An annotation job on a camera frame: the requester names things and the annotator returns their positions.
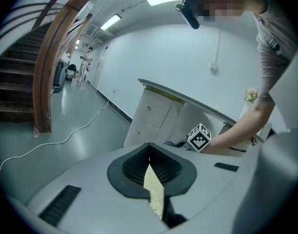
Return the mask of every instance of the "sleeve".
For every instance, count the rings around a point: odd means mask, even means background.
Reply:
[[[269,90],[276,84],[290,62],[278,56],[270,46],[262,42],[258,45],[258,54],[261,65],[261,87],[257,101],[270,102],[273,100]]]

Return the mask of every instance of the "person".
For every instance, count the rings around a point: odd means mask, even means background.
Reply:
[[[212,139],[204,153],[215,154],[254,136],[268,122],[275,107],[269,90],[278,81],[298,50],[298,36],[276,0],[198,0],[197,13],[205,19],[239,17],[252,12],[258,35],[261,87],[254,108],[232,128]]]
[[[89,47],[84,56],[80,56],[80,58],[82,59],[82,63],[79,70],[79,77],[76,79],[77,81],[83,81],[85,79],[85,71],[87,70],[89,72],[89,66],[93,60],[92,51],[93,48]]]

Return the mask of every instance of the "floor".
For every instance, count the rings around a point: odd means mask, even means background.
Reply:
[[[64,89],[51,99],[51,134],[33,139],[31,124],[0,123],[0,165],[6,158],[22,155],[39,144],[63,141],[105,105],[90,84],[66,82]],[[130,123],[108,105],[67,143],[42,146],[23,158],[6,162],[0,185],[6,194],[25,204],[39,188],[75,163],[122,148],[129,127]]]

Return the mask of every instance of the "white cable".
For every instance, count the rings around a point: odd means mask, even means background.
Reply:
[[[215,55],[214,62],[217,62],[220,41],[221,41],[221,28],[220,28],[220,25],[218,24],[218,39],[217,39],[216,55]]]
[[[79,130],[81,130],[81,129],[83,129],[83,128],[86,128],[86,127],[92,122],[92,120],[95,119],[95,118],[99,115],[99,112],[100,112],[101,110],[105,109],[105,108],[108,106],[108,104],[109,104],[109,100],[108,100],[108,102],[107,102],[107,105],[106,105],[105,107],[99,109],[97,115],[95,115],[95,116],[90,120],[90,122],[89,122],[86,126],[81,127],[81,128],[79,128],[79,129],[73,131],[73,132],[72,132],[72,133],[71,133],[71,134],[70,134],[64,141],[62,141],[62,142],[54,142],[54,143],[43,143],[43,144],[38,145],[38,146],[35,147],[34,149],[30,150],[29,152],[27,152],[27,153],[24,154],[24,155],[21,155],[21,156],[14,156],[14,157],[7,158],[6,160],[4,160],[4,161],[2,162],[2,164],[1,164],[1,166],[0,166],[0,173],[1,173],[1,169],[2,169],[2,166],[4,165],[4,163],[7,162],[7,161],[9,161],[9,160],[11,160],[11,159],[25,157],[25,156],[27,156],[29,153],[33,152],[35,149],[39,148],[40,146],[46,146],[46,145],[59,145],[59,144],[63,144],[63,143],[65,143],[65,142],[67,142],[67,141],[70,139],[70,137],[71,137],[75,132],[77,132],[77,131],[79,131]]]

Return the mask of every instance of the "ceiling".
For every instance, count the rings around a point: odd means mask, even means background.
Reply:
[[[109,38],[114,37],[118,32],[142,21],[177,18],[184,22],[174,9],[175,4],[178,2],[174,1],[150,6],[147,0],[97,0],[90,12],[93,14],[92,24],[96,27],[87,27],[85,33],[89,29],[89,32],[92,32],[92,34],[86,36],[91,39],[93,46],[98,46]],[[115,14],[119,14],[122,19],[106,31],[99,29]],[[246,26],[256,27],[251,15],[242,17],[241,21]]]

